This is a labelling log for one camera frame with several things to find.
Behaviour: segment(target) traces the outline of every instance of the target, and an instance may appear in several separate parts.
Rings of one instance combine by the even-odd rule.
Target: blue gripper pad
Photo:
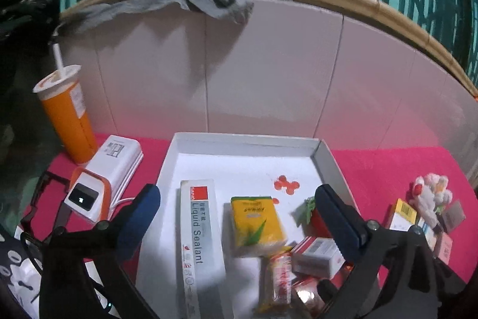
[[[119,262],[130,259],[141,243],[161,204],[161,194],[154,184],[147,184],[128,206],[111,221],[108,230],[116,239],[115,255]]]
[[[345,260],[356,263],[362,256],[361,248],[367,242],[362,217],[352,206],[347,206],[329,184],[322,184],[315,191],[315,208]]]

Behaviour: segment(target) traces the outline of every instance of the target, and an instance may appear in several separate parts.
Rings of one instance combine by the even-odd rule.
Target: pink tablecloth
[[[478,263],[478,200],[457,162],[443,148],[341,150],[332,152],[362,217],[385,222],[392,203],[406,198],[415,177],[429,172],[448,176],[453,200],[466,220],[450,236],[450,267],[466,282]]]
[[[99,144],[106,136],[97,136]],[[156,183],[169,147],[169,141],[138,138],[144,159],[123,194],[134,197],[146,183]],[[410,183],[419,175],[429,172],[449,177],[454,199],[460,199],[467,219],[450,235],[453,248],[450,257],[452,269],[468,282],[478,262],[478,201],[467,179],[451,155],[443,148],[413,148],[374,151],[333,151],[364,219],[384,222],[390,205],[398,197],[405,198]],[[64,154],[59,154],[49,170],[69,178],[75,165]],[[44,239],[53,227],[56,212],[65,194],[62,186],[52,182],[38,203],[32,221],[34,234]],[[91,228],[75,214],[67,224],[69,231]],[[135,280],[137,256],[125,264],[125,270]]]

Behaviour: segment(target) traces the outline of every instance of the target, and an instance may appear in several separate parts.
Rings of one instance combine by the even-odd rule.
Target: white cable
[[[112,204],[112,206],[109,208],[108,220],[111,219],[116,207],[118,207],[121,203],[131,202],[133,200],[134,200],[134,197],[126,197],[125,199],[120,199],[116,203]]]

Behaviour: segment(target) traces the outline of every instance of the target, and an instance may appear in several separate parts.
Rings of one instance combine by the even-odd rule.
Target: small cardboard box
[[[453,202],[438,216],[438,220],[443,221],[445,232],[448,234],[457,228],[465,219],[466,216],[463,212],[460,200]]]
[[[435,250],[433,251],[433,254],[447,265],[450,261],[452,244],[453,239],[445,232],[441,232],[436,241]]]
[[[433,251],[433,249],[435,248],[435,245],[436,245],[436,235],[435,235],[433,229],[429,225],[427,225],[427,223],[425,222],[425,220],[421,216],[420,216],[420,219],[417,222],[417,226],[422,228],[422,230],[425,234],[425,238],[426,238],[426,241],[428,243],[428,246],[430,247],[431,251]]]
[[[417,212],[406,202],[397,199],[391,208],[387,228],[390,230],[408,231],[415,224]]]

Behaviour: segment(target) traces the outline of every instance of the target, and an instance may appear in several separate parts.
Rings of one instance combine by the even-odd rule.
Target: grey cloth
[[[226,19],[237,24],[247,22],[254,7],[254,0],[125,0],[87,6],[65,19],[60,31],[62,34],[83,33],[119,14],[145,13],[173,3],[178,3],[183,10],[201,11],[213,18]]]

